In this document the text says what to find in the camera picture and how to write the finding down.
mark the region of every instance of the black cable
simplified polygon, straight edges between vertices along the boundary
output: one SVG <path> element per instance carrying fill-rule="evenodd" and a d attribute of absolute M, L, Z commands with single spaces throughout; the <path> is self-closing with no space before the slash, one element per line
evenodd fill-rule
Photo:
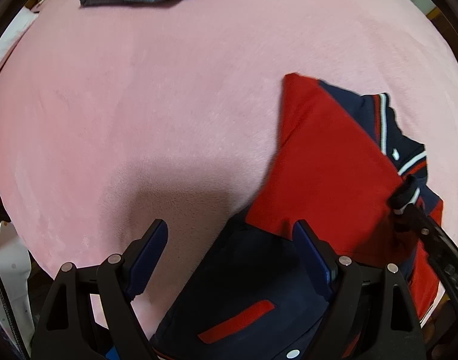
<path fill-rule="evenodd" d="M 20 330 L 17 325 L 16 318 L 14 316 L 14 312 L 12 310 L 12 306 L 10 305 L 9 297 L 7 296 L 7 292 L 5 290 L 4 284 L 0 277 L 0 299 L 2 300 L 2 305 L 4 306 L 5 314 L 7 316 L 7 321 L 9 322 L 10 330 L 12 335 L 14 336 L 14 340 L 16 342 L 17 349 L 22 355 L 24 360 L 29 360 L 30 356 L 25 348 L 24 340 L 20 334 Z"/>

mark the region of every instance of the red and navy jacket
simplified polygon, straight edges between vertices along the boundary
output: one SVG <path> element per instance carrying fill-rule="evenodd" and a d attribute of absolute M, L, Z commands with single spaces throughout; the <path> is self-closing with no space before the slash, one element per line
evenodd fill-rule
<path fill-rule="evenodd" d="M 440 223 L 442 201 L 426 185 L 424 145 L 405 137 L 389 95 L 359 96 L 323 81 L 284 78 L 278 153 L 266 184 L 229 219 L 159 325 L 161 359 L 298 359 L 328 302 L 291 241 L 305 219 L 339 255 L 397 263 L 418 315 L 438 280 L 422 245 L 394 232 L 389 197 L 413 174 L 411 199 Z"/>

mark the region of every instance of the white snap button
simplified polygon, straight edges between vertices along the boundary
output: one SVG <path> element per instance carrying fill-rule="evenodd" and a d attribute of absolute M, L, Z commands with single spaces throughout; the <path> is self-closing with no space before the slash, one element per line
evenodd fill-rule
<path fill-rule="evenodd" d="M 290 351 L 290 352 L 288 352 L 288 353 L 286 354 L 286 357 L 287 357 L 288 359 L 294 359 L 294 358 L 296 358 L 297 356 L 299 356 L 299 354 L 300 354 L 300 350 L 298 350 L 298 349 L 293 349 L 292 351 Z"/>

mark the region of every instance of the pink fuzzy surface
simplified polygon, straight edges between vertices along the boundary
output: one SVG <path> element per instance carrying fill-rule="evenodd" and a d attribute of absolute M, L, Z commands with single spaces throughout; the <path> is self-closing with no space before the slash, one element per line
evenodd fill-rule
<path fill-rule="evenodd" d="M 290 72 L 391 94 L 458 244 L 458 65 L 409 0 L 47 0 L 0 73 L 0 194 L 18 233 L 56 275 L 167 221 L 133 303 L 150 335 L 262 185 Z"/>

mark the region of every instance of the metal pin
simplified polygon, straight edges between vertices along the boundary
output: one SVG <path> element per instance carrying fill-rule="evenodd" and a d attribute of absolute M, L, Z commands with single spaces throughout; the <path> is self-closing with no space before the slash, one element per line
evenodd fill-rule
<path fill-rule="evenodd" d="M 122 260 L 122 257 L 120 256 L 120 254 L 112 254 L 107 259 L 109 264 L 117 264 L 120 260 Z"/>
<path fill-rule="evenodd" d="M 68 272 L 72 269 L 74 265 L 71 262 L 64 262 L 62 266 L 60 267 L 60 270 L 62 272 Z"/>
<path fill-rule="evenodd" d="M 399 268 L 396 264 L 390 263 L 390 264 L 387 264 L 387 270 L 395 274 L 398 272 Z"/>
<path fill-rule="evenodd" d="M 352 264 L 352 260 L 350 259 L 350 257 L 348 256 L 341 256 L 339 257 L 339 262 L 343 265 L 343 266 L 349 266 Z"/>

